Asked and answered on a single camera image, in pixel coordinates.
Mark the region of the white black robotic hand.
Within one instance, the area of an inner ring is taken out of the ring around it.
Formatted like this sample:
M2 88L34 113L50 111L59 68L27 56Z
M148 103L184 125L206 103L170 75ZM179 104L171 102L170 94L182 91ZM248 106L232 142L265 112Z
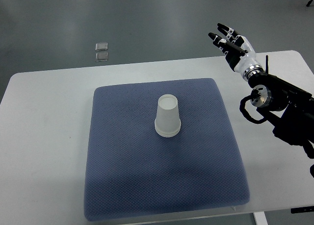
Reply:
M239 73L245 81L248 81L253 73L262 71L261 64L256 60L256 52L247 38L233 28L217 24L217 30L222 36L210 32L209 38L225 56L230 68Z

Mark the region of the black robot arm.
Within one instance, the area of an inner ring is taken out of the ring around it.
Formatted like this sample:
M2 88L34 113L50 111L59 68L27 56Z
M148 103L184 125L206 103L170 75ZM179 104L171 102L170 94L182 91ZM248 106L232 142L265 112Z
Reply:
M239 106L250 122L273 125L275 137L303 147L308 158L314 157L314 99L306 92L274 75L260 65L250 65L243 78L252 88Z

